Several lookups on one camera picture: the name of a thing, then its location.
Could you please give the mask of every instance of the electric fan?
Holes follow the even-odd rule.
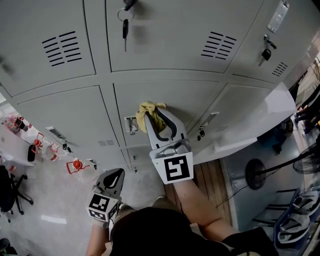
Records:
[[[259,159],[250,160],[245,167],[245,179],[253,190],[260,189],[266,182],[266,173],[278,170],[293,163],[293,169],[299,174],[314,174],[320,172],[320,134],[315,143],[304,150],[298,157],[265,169]]]

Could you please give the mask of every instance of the white floor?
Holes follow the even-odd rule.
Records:
[[[21,200],[24,215],[14,205],[14,214],[8,215],[11,223],[1,214],[0,238],[8,238],[21,256],[85,255],[91,231],[86,205],[94,182],[83,184],[76,174],[68,174],[65,165],[49,161],[25,172],[28,179],[20,191],[34,205]],[[155,169],[125,174],[122,201],[134,208],[151,206],[164,193]]]

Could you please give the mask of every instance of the red object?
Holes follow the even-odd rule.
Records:
[[[44,138],[44,135],[43,135],[41,132],[39,132],[38,135],[36,136],[36,139],[34,139],[34,147],[31,149],[31,151],[32,151],[33,153],[37,153],[36,150],[35,150],[36,146],[37,146],[38,148],[40,148],[40,147],[42,146],[43,138]]]
[[[74,169],[73,172],[70,172],[69,164],[73,164],[73,169]],[[66,168],[67,168],[69,174],[77,173],[80,170],[83,170],[84,168],[89,167],[89,166],[90,165],[87,165],[87,166],[83,167],[83,163],[80,160],[75,160],[73,162],[67,162],[66,163]]]
[[[58,160],[57,158],[58,158],[58,156],[56,154],[54,154],[53,157],[49,160],[54,162],[54,161]]]

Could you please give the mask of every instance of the chair leg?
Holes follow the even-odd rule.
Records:
[[[17,195],[21,198],[23,198],[24,200],[26,200],[27,202],[29,202],[31,205],[34,204],[34,201],[32,199],[28,199],[26,198],[23,194],[21,194],[19,191],[17,191]]]
[[[5,212],[2,211],[2,209],[1,209],[1,213],[3,213],[3,215],[4,215],[5,218],[6,218],[6,220],[10,223],[10,222],[11,222],[10,218],[6,215]]]
[[[16,184],[14,184],[14,189],[15,189],[16,191],[18,191],[18,188],[20,187],[23,179],[25,179],[25,175],[22,175],[22,176],[19,178],[18,182],[17,182]]]
[[[16,203],[16,206],[18,207],[18,211],[21,215],[24,215],[25,213],[21,210],[20,208],[20,204],[19,204],[19,200],[18,200],[18,194],[15,194],[14,195],[14,198],[15,198],[15,203]]]

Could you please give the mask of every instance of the key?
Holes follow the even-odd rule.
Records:
[[[129,21],[125,19],[123,21],[123,28],[122,28],[122,38],[124,39],[124,52],[127,52],[127,35],[129,32]]]
[[[271,57],[271,51],[269,49],[265,49],[262,53],[262,60],[258,66],[260,67],[264,61],[268,61],[270,57]]]

